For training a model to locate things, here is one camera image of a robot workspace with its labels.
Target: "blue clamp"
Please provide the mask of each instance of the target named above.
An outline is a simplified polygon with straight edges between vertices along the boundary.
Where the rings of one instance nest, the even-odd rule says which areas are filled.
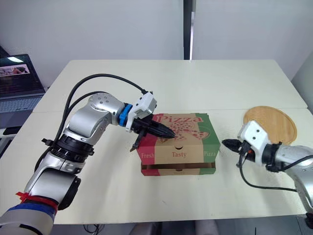
[[[131,108],[132,108],[131,104],[126,105],[125,109],[120,114],[120,116],[119,116],[119,125],[120,126],[126,126],[126,120],[128,117],[128,112]]]

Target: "green stripe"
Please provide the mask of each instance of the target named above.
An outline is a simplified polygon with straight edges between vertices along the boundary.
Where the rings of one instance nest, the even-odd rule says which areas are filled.
[[[215,168],[201,168],[199,175],[211,175],[214,174],[216,171]]]
[[[212,163],[215,161],[216,155],[220,149],[220,142],[210,122],[208,114],[196,114],[196,117],[200,117],[203,122],[198,122],[200,131],[210,133],[210,136],[203,139],[203,162]]]

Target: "blue strap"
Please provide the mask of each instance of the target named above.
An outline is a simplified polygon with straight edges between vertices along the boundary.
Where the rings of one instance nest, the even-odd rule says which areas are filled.
[[[127,117],[128,117],[128,112],[129,112],[129,110],[131,108],[132,108],[131,104],[126,105],[125,109],[120,114],[120,116],[119,116],[119,125],[120,126],[126,126],[126,120],[127,120]]]
[[[43,204],[36,204],[36,203],[22,203],[18,204],[17,206],[11,207],[8,209],[8,211],[13,211],[13,210],[35,210],[35,211],[40,211],[48,214],[52,220],[54,220],[55,217],[55,210],[48,206],[48,205],[43,205]]]

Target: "red strap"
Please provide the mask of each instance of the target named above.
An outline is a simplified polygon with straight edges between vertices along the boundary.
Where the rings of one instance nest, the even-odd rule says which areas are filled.
[[[55,212],[58,211],[58,204],[56,204],[54,201],[52,201],[50,199],[43,198],[40,196],[31,196],[31,195],[29,195],[28,192],[17,192],[16,195],[20,196],[20,199],[22,201],[21,203],[25,202],[26,200],[41,202],[41,203],[44,203],[44,204],[47,204],[47,205],[53,207]]]

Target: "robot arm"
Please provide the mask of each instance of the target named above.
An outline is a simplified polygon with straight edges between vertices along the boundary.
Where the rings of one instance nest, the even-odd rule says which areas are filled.
[[[28,181],[24,193],[17,194],[22,203],[1,217],[0,234],[50,233],[57,210],[67,208],[76,195],[81,182],[76,174],[82,171],[109,124],[127,125],[128,132],[141,133],[141,137],[151,133],[173,138],[172,130],[152,121],[156,103],[152,93],[144,94],[133,109],[108,93],[91,96],[87,105],[72,116],[57,142],[45,140],[51,150]]]
[[[249,121],[238,134],[239,140],[224,140],[231,150],[243,154],[259,166],[272,172],[283,171],[295,184],[296,191],[308,212],[307,224],[313,228],[313,149],[305,146],[272,144],[267,132],[256,122]]]

